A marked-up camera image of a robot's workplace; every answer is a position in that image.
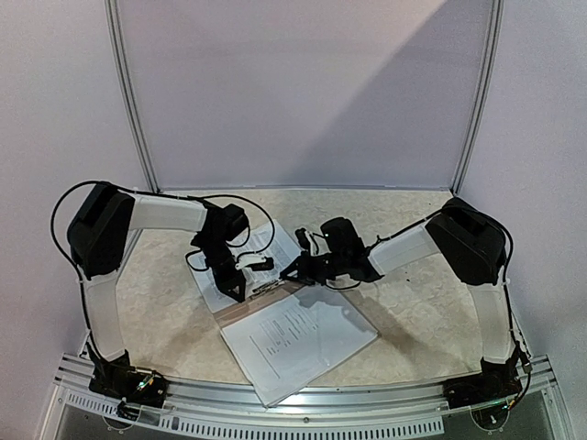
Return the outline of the pink paper folder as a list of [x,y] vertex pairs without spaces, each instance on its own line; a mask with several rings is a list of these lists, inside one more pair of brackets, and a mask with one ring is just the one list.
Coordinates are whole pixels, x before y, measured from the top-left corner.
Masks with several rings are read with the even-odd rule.
[[225,328],[244,318],[274,305],[299,291],[305,284],[297,281],[281,280],[279,287],[254,298],[247,297],[244,302],[237,302],[213,313],[213,317],[220,328]]

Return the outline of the white paper stack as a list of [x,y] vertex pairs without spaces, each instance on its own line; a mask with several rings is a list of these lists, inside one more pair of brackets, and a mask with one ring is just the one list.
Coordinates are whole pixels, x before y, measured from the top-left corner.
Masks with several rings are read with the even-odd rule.
[[[240,234],[237,242],[242,244],[242,247],[232,248],[231,251],[237,257],[243,252],[252,252],[253,250],[261,249],[269,243],[271,237],[273,237],[271,244],[261,252],[261,255],[267,260],[272,259],[272,269],[253,270],[251,266],[242,268],[246,280],[247,298],[258,292],[263,286],[277,281],[280,272],[300,254],[301,249],[298,244],[285,232],[278,222],[274,223],[274,227],[270,223],[265,223],[253,229],[249,234],[246,232]],[[202,253],[189,256],[187,258],[187,264],[193,274],[197,288],[212,314],[237,303],[236,300],[221,293],[216,287],[212,270],[209,269],[206,272],[197,271],[197,269],[203,269],[205,267],[205,257]]]

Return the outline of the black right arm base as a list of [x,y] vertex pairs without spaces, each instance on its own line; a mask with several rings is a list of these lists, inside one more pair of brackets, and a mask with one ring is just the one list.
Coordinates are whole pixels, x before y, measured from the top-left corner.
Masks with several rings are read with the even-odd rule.
[[526,385],[522,386],[517,363],[515,357],[503,364],[488,362],[483,358],[480,373],[443,380],[442,395],[450,409],[500,402],[508,397],[514,397],[514,402],[518,402],[526,395],[531,378],[529,376]]

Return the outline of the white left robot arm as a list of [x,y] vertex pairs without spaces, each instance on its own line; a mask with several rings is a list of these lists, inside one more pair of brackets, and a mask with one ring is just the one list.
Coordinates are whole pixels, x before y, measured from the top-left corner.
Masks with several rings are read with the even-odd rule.
[[246,298],[246,278],[228,244],[249,228],[244,210],[202,199],[128,192],[96,183],[67,230],[75,267],[82,273],[84,304],[97,356],[113,362],[127,353],[121,335],[116,284],[129,232],[179,230],[193,234],[216,288],[236,302]]

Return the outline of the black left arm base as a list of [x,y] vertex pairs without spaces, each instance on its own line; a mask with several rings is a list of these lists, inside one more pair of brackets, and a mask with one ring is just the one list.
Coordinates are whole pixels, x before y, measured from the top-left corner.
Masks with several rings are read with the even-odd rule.
[[97,360],[89,390],[112,399],[161,408],[169,385],[170,382],[158,371]]

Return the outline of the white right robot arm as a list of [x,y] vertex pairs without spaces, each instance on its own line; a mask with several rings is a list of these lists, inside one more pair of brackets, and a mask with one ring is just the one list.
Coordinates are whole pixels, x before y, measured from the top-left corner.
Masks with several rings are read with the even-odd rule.
[[480,325],[481,367],[474,391],[484,400],[506,389],[516,367],[529,368],[515,322],[509,269],[515,240],[494,217],[453,197],[431,214],[366,243],[353,222],[337,216],[317,234],[295,232],[301,249],[279,277],[304,286],[329,287],[339,278],[374,284],[403,269],[438,262],[467,290]]

